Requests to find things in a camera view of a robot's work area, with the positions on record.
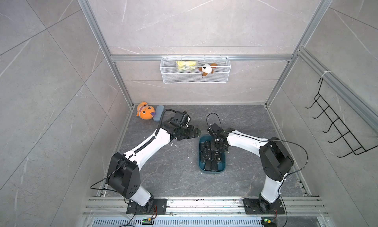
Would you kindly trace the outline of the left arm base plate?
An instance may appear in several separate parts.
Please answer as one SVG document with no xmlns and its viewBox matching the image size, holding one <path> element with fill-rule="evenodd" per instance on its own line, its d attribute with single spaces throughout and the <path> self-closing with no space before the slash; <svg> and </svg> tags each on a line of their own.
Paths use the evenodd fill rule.
<svg viewBox="0 0 378 227">
<path fill-rule="evenodd" d="M 158 198 L 153 201 L 148 201 L 146 205 L 141 206 L 136 202 L 130 200 L 127 208 L 127 214 L 153 214 L 153 215 L 164 215 L 167 208 L 167 199 Z"/>
</svg>

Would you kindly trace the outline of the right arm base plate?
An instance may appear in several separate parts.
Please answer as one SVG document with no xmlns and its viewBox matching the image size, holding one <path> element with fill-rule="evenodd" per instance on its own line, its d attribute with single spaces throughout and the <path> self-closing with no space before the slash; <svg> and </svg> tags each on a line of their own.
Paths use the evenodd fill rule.
<svg viewBox="0 0 378 227">
<path fill-rule="evenodd" d="M 285 214 L 284 205 L 280 199 L 269 203 L 264 199 L 244 198 L 243 206 L 247 215 Z"/>
</svg>

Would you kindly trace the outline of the blue glasses case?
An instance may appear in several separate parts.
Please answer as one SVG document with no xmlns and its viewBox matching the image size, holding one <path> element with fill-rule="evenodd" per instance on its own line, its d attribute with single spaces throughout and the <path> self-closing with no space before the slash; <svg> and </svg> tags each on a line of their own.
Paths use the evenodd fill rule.
<svg viewBox="0 0 378 227">
<path fill-rule="evenodd" d="M 154 115 L 154 118 L 153 118 L 153 120 L 155 122 L 159 122 L 160 121 L 164 109 L 165 109 L 165 107 L 163 105 L 159 105 L 159 106 L 156 107 L 156 109 L 155 109 L 155 115 Z"/>
</svg>

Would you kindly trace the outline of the aluminium mounting rail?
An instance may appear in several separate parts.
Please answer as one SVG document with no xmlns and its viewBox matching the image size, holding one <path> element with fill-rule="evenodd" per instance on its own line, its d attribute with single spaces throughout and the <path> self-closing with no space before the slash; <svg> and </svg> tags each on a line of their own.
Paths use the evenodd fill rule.
<svg viewBox="0 0 378 227">
<path fill-rule="evenodd" d="M 285 197 L 275 211 L 267 214 L 256 208 L 246 209 L 241 197 L 167 197 L 156 205 L 165 210 L 163 217 L 215 216 L 295 216 L 326 217 L 328 212 L 318 197 Z M 121 197 L 92 197 L 80 209 L 83 215 L 125 216 L 136 210 L 133 201 Z"/>
</svg>

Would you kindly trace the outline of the black wall hook rack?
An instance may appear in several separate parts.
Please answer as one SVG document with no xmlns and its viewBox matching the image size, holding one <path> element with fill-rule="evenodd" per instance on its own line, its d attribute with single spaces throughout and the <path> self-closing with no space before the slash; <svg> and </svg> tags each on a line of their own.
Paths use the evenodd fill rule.
<svg viewBox="0 0 378 227">
<path fill-rule="evenodd" d="M 323 134 L 329 133 L 330 131 L 336 131 L 336 137 L 329 140 L 328 144 L 334 144 L 338 141 L 343 141 L 347 147 L 347 153 L 343 155 L 338 155 L 338 158 L 344 158 L 349 155 L 359 156 L 361 154 L 367 153 L 378 147 L 378 145 L 373 145 L 370 148 L 366 148 L 359 141 L 359 139 L 354 135 L 350 128 L 346 125 L 345 121 L 337 114 L 333 107 L 327 102 L 325 97 L 321 94 L 321 88 L 323 85 L 323 78 L 318 80 L 318 90 L 313 98 L 313 103 L 310 106 L 305 107 L 307 110 L 312 108 L 320 109 L 320 113 L 317 116 L 313 116 L 314 120 L 321 117 L 328 119 L 329 126 L 328 129 L 322 130 Z"/>
</svg>

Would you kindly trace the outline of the brown white plush dog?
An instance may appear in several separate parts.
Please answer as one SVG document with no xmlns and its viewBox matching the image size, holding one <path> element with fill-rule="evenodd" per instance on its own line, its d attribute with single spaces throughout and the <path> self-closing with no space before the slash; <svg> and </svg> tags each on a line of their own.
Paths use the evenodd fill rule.
<svg viewBox="0 0 378 227">
<path fill-rule="evenodd" d="M 201 72 L 201 76 L 205 77 L 208 74 L 213 74 L 215 71 L 215 68 L 217 67 L 217 64 L 204 64 L 202 67 L 199 68 L 199 71 Z"/>
</svg>

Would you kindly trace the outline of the orange plush toy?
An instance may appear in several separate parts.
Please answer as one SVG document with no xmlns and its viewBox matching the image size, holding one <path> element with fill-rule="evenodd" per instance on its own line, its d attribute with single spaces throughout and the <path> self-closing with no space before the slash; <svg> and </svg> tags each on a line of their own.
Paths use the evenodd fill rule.
<svg viewBox="0 0 378 227">
<path fill-rule="evenodd" d="M 137 106 L 136 116 L 143 120 L 151 120 L 156 115 L 155 109 L 153 106 L 149 106 L 146 102 L 141 102 Z"/>
</svg>

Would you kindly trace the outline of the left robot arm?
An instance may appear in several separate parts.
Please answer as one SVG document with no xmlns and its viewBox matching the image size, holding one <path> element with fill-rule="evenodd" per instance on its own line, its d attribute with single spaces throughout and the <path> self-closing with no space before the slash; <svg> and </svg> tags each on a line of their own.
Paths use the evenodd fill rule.
<svg viewBox="0 0 378 227">
<path fill-rule="evenodd" d="M 163 121 L 160 119 L 156 130 L 134 149 L 123 154 L 115 153 L 110 161 L 106 184 L 121 194 L 124 198 L 132 200 L 138 206 L 149 212 L 153 208 L 153 195 L 141 185 L 140 170 L 146 162 L 162 147 L 173 140 L 197 138 L 201 135 L 199 128 L 190 124 L 191 117 L 186 111 L 174 112 L 175 115 Z"/>
</svg>

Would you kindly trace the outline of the teal storage tray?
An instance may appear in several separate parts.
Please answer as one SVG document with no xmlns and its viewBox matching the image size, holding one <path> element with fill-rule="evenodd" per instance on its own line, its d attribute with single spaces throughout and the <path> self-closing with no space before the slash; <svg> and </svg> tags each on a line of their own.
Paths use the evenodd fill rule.
<svg viewBox="0 0 378 227">
<path fill-rule="evenodd" d="M 226 169 L 225 153 L 215 150 L 215 142 L 210 135 L 199 140 L 198 166 L 203 173 L 209 174 L 219 174 Z"/>
</svg>

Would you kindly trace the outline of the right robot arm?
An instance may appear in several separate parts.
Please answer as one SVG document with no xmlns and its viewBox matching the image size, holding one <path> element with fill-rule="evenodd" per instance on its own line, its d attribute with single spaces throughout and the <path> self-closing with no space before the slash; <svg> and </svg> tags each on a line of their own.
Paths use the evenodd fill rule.
<svg viewBox="0 0 378 227">
<path fill-rule="evenodd" d="M 276 137 L 257 138 L 231 128 L 223 130 L 217 124 L 212 124 L 207 131 L 215 141 L 215 148 L 221 152 L 233 146 L 260 157 L 266 178 L 259 195 L 259 202 L 261 206 L 274 204 L 279 198 L 284 179 L 289 175 L 294 163 L 281 140 Z"/>
</svg>

